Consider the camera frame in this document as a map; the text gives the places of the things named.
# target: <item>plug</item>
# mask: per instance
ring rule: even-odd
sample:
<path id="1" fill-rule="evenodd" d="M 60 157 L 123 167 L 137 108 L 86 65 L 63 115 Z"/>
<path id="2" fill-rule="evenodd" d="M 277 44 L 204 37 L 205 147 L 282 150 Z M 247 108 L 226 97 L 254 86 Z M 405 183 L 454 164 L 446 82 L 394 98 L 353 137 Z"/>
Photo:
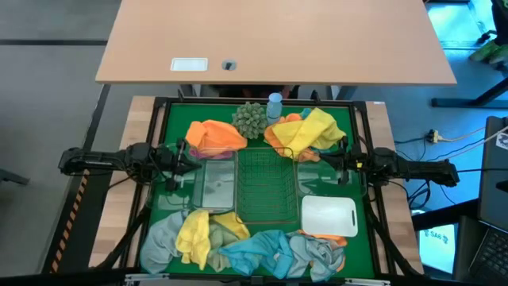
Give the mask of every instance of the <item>plug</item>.
<path id="1" fill-rule="evenodd" d="M 439 137 L 440 137 L 439 136 L 439 132 L 437 130 L 434 130 L 434 129 L 429 130 L 427 135 L 425 135 L 425 139 L 428 142 L 434 143 L 434 144 L 436 144 L 439 141 Z"/>

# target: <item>yellow towel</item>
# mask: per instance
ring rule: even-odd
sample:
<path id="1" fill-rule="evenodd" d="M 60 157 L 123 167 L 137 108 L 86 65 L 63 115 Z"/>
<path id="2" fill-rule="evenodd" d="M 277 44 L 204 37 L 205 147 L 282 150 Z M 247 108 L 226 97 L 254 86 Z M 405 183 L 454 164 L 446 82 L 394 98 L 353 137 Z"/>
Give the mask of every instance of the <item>yellow towel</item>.
<path id="1" fill-rule="evenodd" d="M 229 212 L 227 214 L 218 214 L 211 217 L 210 220 L 220 223 L 223 227 L 231 230 L 238 239 L 244 240 L 251 237 L 251 234 L 248 232 L 247 227 L 241 221 L 240 218 L 237 218 L 237 213 L 234 211 Z"/>
<path id="2" fill-rule="evenodd" d="M 293 158 L 312 146 L 317 149 L 328 149 L 346 135 L 337 127 L 333 116 L 319 108 L 314 108 L 303 121 L 279 123 L 272 128 L 280 143 L 293 151 Z M 285 150 L 290 157 L 291 151 Z"/>
<path id="3" fill-rule="evenodd" d="M 208 211 L 197 210 L 189 214 L 175 243 L 176 249 L 182 253 L 182 263 L 189 264 L 192 261 L 199 265 L 199 269 L 205 268 L 210 251 L 209 232 Z"/>

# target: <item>table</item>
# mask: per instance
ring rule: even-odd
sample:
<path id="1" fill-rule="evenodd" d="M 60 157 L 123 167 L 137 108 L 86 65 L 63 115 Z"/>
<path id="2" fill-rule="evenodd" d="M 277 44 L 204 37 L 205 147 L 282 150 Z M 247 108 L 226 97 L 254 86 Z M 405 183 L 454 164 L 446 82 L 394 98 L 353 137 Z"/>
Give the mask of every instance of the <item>table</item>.
<path id="1" fill-rule="evenodd" d="M 121 140 L 120 148 L 124 148 L 134 142 L 144 141 L 152 116 L 153 97 L 134 97 L 125 124 L 124 134 Z M 386 106 L 383 102 L 367 102 L 369 115 L 369 125 L 371 127 L 371 136 L 375 147 L 385 146 L 394 148 L 393 138 L 391 136 L 390 123 L 388 121 Z M 154 138 L 159 137 L 160 122 L 163 117 L 162 112 L 158 114 L 158 121 L 155 128 Z M 359 124 L 360 135 L 363 135 L 363 125 L 356 116 Z M 125 178 L 124 174 L 114 174 L 111 182 L 117 182 Z M 133 202 L 134 183 L 125 182 L 109 190 L 106 197 L 106 203 L 99 223 L 97 236 L 95 238 L 90 266 L 101 262 L 107 253 L 118 243 L 125 232 L 125 226 L 131 212 Z M 423 272 L 418 246 L 414 236 L 413 225 L 411 222 L 410 211 L 406 201 L 406 193 L 394 184 L 383 187 L 384 206 L 387 213 L 387 222 L 392 240 L 398 246 L 404 257 L 411 265 Z M 136 248 L 129 252 L 127 265 L 133 265 L 136 256 Z M 378 239 L 379 262 L 383 272 L 387 272 L 387 260 L 384 248 Z"/>
<path id="2" fill-rule="evenodd" d="M 174 58 L 207 69 L 172 71 Z M 339 84 L 340 99 L 365 84 L 456 83 L 423 3 L 405 0 L 124 0 L 96 80 Z"/>

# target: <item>gray cloth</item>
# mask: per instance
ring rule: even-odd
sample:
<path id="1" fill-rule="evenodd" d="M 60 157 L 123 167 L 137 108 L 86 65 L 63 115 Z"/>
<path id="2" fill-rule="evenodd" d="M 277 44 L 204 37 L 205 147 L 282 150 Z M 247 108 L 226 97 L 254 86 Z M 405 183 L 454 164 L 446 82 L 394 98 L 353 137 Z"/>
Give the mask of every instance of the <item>gray cloth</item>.
<path id="1" fill-rule="evenodd" d="M 151 274 L 163 272 L 173 257 L 182 254 L 176 250 L 176 237 L 189 211 L 170 214 L 152 226 L 140 252 L 140 263 Z"/>
<path id="2" fill-rule="evenodd" d="M 220 272 L 223 269 L 231 267 L 227 256 L 220 254 L 218 251 L 221 246 L 238 242 L 237 236 L 220 223 L 210 221 L 210 234 L 208 238 L 210 239 L 210 251 L 208 252 L 206 263 L 208 263 L 215 272 Z"/>
<path id="3" fill-rule="evenodd" d="M 293 265 L 287 278 L 298 278 L 303 275 L 307 265 L 312 261 L 310 278 L 313 282 L 327 281 L 344 263 L 344 247 L 328 239 L 314 238 L 296 232 L 286 234 L 289 246 L 293 251 Z"/>

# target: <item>wooden desk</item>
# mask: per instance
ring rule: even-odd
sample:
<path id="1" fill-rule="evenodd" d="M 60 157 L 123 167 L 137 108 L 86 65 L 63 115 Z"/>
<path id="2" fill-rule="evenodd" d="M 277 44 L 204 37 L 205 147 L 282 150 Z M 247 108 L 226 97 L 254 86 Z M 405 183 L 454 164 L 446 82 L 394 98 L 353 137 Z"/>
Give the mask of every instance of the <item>wooden desk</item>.
<path id="1" fill-rule="evenodd" d="M 152 115 L 153 100 L 153 97 L 137 96 L 133 98 L 120 148 L 125 148 L 127 145 L 145 140 Z M 394 142 L 384 102 L 368 102 L 367 107 L 374 146 L 393 149 Z M 161 120 L 162 112 L 159 113 L 156 132 L 152 141 L 154 145 L 156 145 L 156 140 L 159 137 Z M 358 123 L 359 129 L 363 131 L 361 121 Z M 114 183 L 123 178 L 125 178 L 125 174 L 119 172 L 114 175 L 111 182 Z M 90 266 L 96 266 L 102 262 L 125 232 L 133 200 L 133 192 L 134 182 L 132 181 L 119 184 L 109 190 L 90 258 Z M 411 265 L 423 273 L 410 211 L 406 201 L 406 193 L 399 186 L 389 184 L 383 187 L 383 198 L 391 238 Z M 137 238 L 134 239 L 133 245 L 135 243 L 137 243 Z M 136 249 L 136 247 L 131 248 L 133 251 L 130 252 L 128 265 L 133 265 Z M 379 239 L 378 252 L 381 269 L 383 272 L 387 272 L 386 256 Z"/>
<path id="2" fill-rule="evenodd" d="M 208 70 L 171 71 L 176 57 L 207 58 Z M 456 83 L 417 0 L 123 0 L 96 80 Z"/>

